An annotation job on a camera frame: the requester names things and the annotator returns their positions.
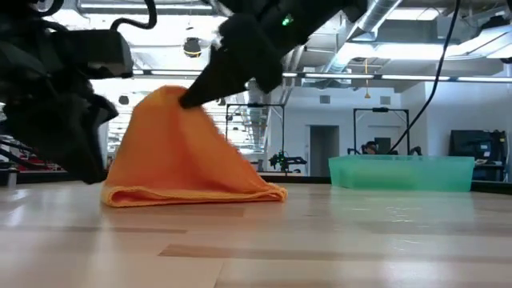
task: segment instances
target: light wood surface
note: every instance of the light wood surface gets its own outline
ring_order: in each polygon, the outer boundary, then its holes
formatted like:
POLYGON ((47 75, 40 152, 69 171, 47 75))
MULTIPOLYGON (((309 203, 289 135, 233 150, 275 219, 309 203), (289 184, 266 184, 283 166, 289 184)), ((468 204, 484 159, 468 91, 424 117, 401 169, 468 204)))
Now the light wood surface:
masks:
POLYGON ((5 288, 512 287, 512 197, 287 185, 286 203, 111 209, 0 190, 5 288))

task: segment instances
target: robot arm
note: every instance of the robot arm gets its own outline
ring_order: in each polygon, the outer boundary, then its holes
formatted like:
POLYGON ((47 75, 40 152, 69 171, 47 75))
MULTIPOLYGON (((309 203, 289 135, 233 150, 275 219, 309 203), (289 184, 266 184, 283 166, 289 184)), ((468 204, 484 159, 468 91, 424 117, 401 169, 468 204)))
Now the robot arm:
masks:
MULTIPOLYGON (((210 63, 180 99, 184 108, 242 92, 252 78, 264 92, 272 91, 282 82, 283 56, 340 10, 352 22, 366 11, 366 0, 202 1, 222 4, 231 16, 219 27, 210 63)), ((147 24, 120 18, 110 30, 76 31, 42 19, 64 0, 53 0, 43 13, 33 8, 39 2, 44 0, 10 1, 0 11, 0 102, 6 116, 0 132, 84 182, 101 182, 106 173, 98 128, 118 112, 94 93, 90 80, 133 75, 130 48, 116 29, 123 23, 153 28, 154 0, 145 0, 147 24)))
POLYGON ((366 12, 366 0, 204 2, 233 14, 219 27, 210 63, 182 97, 183 108, 243 92, 252 78, 263 92, 271 92, 282 82, 282 57, 306 44, 340 10, 352 22, 366 12))

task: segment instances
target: doorway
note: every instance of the doorway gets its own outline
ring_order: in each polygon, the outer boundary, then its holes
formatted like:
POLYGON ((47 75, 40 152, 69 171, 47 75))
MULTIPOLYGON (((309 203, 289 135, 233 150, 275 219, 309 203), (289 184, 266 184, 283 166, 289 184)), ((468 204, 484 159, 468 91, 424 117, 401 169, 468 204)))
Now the doorway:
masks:
POLYGON ((308 127, 308 174, 312 177, 329 177, 329 158, 339 156, 339 126, 308 127))

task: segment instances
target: teal plastic bin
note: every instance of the teal plastic bin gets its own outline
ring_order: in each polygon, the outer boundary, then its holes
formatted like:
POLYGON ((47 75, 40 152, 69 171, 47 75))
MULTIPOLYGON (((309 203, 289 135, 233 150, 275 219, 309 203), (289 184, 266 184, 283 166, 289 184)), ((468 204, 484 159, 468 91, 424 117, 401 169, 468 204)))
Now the teal plastic bin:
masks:
POLYGON ((350 155, 329 159, 333 186, 365 190, 467 192, 474 158, 350 155))

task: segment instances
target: towel fold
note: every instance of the towel fold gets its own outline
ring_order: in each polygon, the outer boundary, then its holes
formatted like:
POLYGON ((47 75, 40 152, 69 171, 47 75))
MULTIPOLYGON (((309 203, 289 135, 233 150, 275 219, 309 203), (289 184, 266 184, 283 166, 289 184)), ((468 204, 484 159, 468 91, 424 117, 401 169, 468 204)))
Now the towel fold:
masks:
POLYGON ((135 108, 102 189, 108 206, 284 201, 220 134, 203 108, 184 110, 186 88, 164 86, 135 108))

